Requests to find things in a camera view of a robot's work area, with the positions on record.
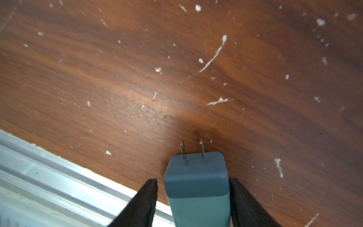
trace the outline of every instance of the wood grain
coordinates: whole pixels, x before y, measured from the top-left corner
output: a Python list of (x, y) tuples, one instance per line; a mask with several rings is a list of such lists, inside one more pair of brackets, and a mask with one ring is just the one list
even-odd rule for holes
[(0, 3), (1, 129), (163, 203), (202, 138), (282, 226), (362, 225), (359, 1), (62, 2)]

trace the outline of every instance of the teal adapter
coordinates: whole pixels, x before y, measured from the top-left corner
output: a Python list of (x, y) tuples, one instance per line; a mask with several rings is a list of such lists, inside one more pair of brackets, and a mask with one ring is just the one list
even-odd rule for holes
[(164, 175), (167, 198), (176, 227), (229, 227), (229, 178), (220, 152), (172, 157)]

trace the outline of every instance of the wooden surface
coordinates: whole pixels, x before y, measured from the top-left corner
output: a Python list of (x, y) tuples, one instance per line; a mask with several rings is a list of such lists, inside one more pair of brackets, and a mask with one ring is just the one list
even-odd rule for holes
[(362, 225), (360, 1), (62, 3), (0, 3), (1, 129), (163, 203), (202, 138), (282, 226)]

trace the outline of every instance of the white debris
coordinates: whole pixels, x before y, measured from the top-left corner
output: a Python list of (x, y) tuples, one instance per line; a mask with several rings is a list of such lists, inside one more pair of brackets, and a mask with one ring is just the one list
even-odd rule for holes
[(283, 178), (284, 174), (282, 173), (281, 159), (275, 158), (275, 163), (276, 163), (276, 167), (278, 168), (278, 171), (280, 172), (280, 177)]
[(187, 13), (187, 10), (185, 9), (185, 7), (184, 6), (182, 6), (182, 5), (180, 5), (179, 4), (179, 7), (184, 11), (184, 12), (186, 12)]
[(317, 101), (318, 103), (320, 103), (320, 98), (318, 96), (315, 96), (314, 100)]
[(323, 19), (321, 19), (321, 18), (318, 18), (317, 19), (317, 24), (318, 24), (319, 27), (324, 26), (325, 25), (325, 21)]
[(200, 5), (196, 4), (195, 5), (195, 11), (200, 12), (202, 10), (202, 7), (200, 7)]
[(328, 61), (326, 60), (326, 57), (323, 57), (321, 59), (321, 62), (324, 64), (324, 65), (327, 65), (328, 64)]
[(357, 14), (355, 14), (355, 13), (349, 14), (349, 15), (347, 16), (347, 20), (348, 20), (348, 21), (353, 21), (353, 20), (355, 20), (356, 18), (357, 18)]
[(215, 105), (215, 104), (220, 103), (220, 102), (228, 102), (228, 98), (223, 99), (222, 97), (220, 97), (218, 101), (216, 101), (216, 102), (210, 102), (210, 103), (207, 104), (207, 106), (209, 106), (209, 105)]
[(315, 216), (305, 225), (305, 227), (309, 227), (314, 221), (315, 219), (319, 216), (319, 214), (315, 214)]

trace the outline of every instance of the metal prong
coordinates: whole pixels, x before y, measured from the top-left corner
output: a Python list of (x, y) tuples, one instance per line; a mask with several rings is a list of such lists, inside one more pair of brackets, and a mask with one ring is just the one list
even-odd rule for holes
[(203, 162), (204, 162), (204, 146), (203, 146), (202, 139), (200, 139), (199, 145), (200, 145), (200, 149), (201, 149), (201, 152), (202, 152), (202, 158), (203, 158)]
[(181, 154), (183, 156), (185, 165), (187, 165), (188, 164), (188, 161), (187, 161), (187, 154), (185, 153), (184, 141), (180, 144), (180, 149), (181, 149)]

